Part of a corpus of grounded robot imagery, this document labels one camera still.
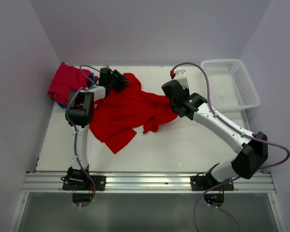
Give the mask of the bright red t shirt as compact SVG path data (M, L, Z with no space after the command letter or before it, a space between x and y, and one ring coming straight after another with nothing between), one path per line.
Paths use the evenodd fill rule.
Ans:
M114 154L134 138L134 128L143 127L144 134L157 132L160 125L177 118L166 96L143 91L141 82L132 73L124 76L130 81L121 92L111 90L106 98L96 101L89 126L93 135Z

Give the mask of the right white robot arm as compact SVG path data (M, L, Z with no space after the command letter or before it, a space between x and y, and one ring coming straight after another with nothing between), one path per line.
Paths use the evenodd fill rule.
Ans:
M268 159L268 148L264 143L246 138L245 135L267 140L267 136L258 132L243 130L236 133L218 117L219 112L210 110L208 100L198 93L189 94L177 80L171 80L162 85L165 96L170 100L172 110L180 117L188 117L217 135L236 154L235 157L214 165L207 173L207 181L222 183L228 179L240 176L250 179Z

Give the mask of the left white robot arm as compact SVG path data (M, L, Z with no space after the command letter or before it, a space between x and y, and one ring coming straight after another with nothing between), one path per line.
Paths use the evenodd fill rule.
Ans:
M108 67L98 70L100 76L95 78L91 74L85 74L82 67L79 71L89 83L69 93L65 110L65 118L72 129L74 151L65 181L84 184L92 182L87 158L87 135L93 120L94 102L106 98L111 90L121 92L131 80L118 70Z

